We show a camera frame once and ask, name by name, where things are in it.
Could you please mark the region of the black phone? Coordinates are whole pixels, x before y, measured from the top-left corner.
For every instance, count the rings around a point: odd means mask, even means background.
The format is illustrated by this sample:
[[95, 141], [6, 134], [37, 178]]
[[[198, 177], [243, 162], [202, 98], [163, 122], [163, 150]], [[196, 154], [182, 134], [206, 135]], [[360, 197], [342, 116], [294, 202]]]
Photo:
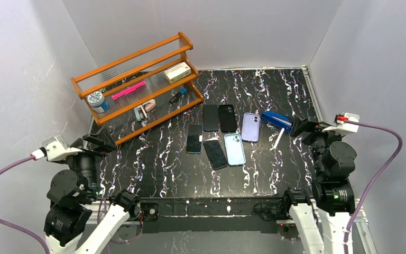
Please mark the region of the black phone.
[[203, 106], [204, 131], [217, 131], [219, 129], [218, 106], [207, 104]]
[[205, 140], [203, 145], [212, 170], [219, 170], [228, 166], [227, 158], [218, 139]]

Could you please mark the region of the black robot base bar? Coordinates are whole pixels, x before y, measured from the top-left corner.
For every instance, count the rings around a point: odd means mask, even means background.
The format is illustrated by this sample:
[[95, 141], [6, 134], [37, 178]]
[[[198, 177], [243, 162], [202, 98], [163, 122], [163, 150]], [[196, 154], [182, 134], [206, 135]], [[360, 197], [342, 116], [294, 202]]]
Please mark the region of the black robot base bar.
[[144, 233], [258, 231], [298, 240], [279, 197], [142, 198]]

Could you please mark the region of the black phone case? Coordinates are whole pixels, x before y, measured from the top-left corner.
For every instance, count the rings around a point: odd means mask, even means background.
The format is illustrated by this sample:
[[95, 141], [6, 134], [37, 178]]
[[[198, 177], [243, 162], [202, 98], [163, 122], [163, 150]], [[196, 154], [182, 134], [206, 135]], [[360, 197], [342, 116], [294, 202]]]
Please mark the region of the black phone case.
[[235, 132], [237, 130], [237, 122], [234, 113], [233, 105], [218, 106], [218, 116], [220, 130], [224, 133]]

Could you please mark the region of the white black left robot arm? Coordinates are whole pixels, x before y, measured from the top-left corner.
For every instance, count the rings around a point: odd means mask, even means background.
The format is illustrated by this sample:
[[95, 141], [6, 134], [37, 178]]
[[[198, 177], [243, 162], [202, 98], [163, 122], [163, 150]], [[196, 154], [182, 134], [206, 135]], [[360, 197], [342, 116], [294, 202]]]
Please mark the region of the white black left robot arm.
[[43, 142], [48, 162], [64, 164], [68, 169], [54, 175], [47, 198], [44, 233], [48, 253], [101, 253], [116, 231], [129, 219], [144, 214], [140, 198], [122, 190], [111, 197], [109, 210], [91, 235], [79, 245], [92, 210], [86, 206], [97, 200], [97, 162], [116, 150], [116, 143], [108, 127], [104, 126], [67, 144], [57, 135]]

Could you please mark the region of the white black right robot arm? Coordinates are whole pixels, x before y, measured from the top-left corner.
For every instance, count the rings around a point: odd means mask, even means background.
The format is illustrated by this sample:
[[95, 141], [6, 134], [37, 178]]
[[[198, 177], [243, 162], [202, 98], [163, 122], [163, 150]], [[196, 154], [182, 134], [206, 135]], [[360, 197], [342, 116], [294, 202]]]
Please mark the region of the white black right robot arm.
[[284, 192], [281, 210], [294, 220], [305, 253], [353, 253], [351, 225], [356, 209], [349, 181], [355, 170], [356, 151], [342, 141], [358, 131], [359, 115], [336, 115], [334, 125], [314, 117], [295, 117], [291, 137], [304, 135], [311, 148], [315, 178], [312, 202], [304, 190]]

